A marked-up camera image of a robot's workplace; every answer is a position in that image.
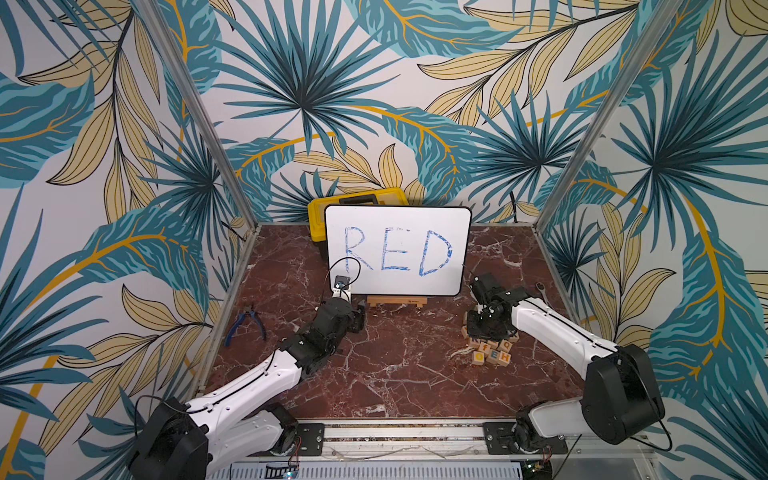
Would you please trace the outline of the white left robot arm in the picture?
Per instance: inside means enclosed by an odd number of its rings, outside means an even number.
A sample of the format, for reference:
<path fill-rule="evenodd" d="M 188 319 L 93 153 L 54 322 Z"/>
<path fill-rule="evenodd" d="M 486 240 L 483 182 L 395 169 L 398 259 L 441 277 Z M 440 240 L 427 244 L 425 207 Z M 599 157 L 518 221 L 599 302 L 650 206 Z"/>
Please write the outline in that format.
<path fill-rule="evenodd" d="M 274 399 L 321 370 L 345 336 L 365 326 L 364 303 L 344 296 L 323 301 L 312 322 L 228 384 L 189 400 L 164 400 L 128 454 L 136 479 L 204 479 L 253 453 L 284 454 L 298 423 Z"/>

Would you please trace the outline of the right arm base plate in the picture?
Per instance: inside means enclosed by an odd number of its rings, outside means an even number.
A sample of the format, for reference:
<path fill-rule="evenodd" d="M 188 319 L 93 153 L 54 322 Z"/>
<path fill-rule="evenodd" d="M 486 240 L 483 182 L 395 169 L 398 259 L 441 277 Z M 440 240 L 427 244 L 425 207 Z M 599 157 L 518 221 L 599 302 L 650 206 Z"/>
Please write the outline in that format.
<path fill-rule="evenodd" d="M 512 454 L 566 454 L 568 446 L 563 438 L 544 438 L 532 427 L 516 422 L 485 422 L 483 437 L 490 455 Z"/>

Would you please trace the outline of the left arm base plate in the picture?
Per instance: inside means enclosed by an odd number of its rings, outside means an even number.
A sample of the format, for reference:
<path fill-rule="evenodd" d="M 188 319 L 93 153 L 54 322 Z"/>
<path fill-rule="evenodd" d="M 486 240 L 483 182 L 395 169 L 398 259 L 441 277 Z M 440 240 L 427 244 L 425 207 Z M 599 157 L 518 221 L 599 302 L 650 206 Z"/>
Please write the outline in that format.
<path fill-rule="evenodd" d="M 289 426 L 267 452 L 273 456 L 292 454 L 299 457 L 319 457 L 323 452 L 325 430 L 323 423 L 299 423 Z"/>

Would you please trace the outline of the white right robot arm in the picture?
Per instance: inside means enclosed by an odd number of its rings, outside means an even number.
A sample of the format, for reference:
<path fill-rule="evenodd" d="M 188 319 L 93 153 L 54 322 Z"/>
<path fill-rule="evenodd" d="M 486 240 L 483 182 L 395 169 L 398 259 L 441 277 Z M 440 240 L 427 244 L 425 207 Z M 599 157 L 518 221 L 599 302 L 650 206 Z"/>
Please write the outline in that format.
<path fill-rule="evenodd" d="M 502 342 L 523 332 L 584 381 L 582 393 L 574 398 L 520 410 L 509 436 L 514 450 L 539 453 L 566 436 L 587 434 L 618 445 L 662 424 L 666 410 L 645 350 L 601 338 L 525 288 L 504 288 L 491 274 L 473 277 L 470 291 L 476 302 L 466 313 L 470 338 Z"/>

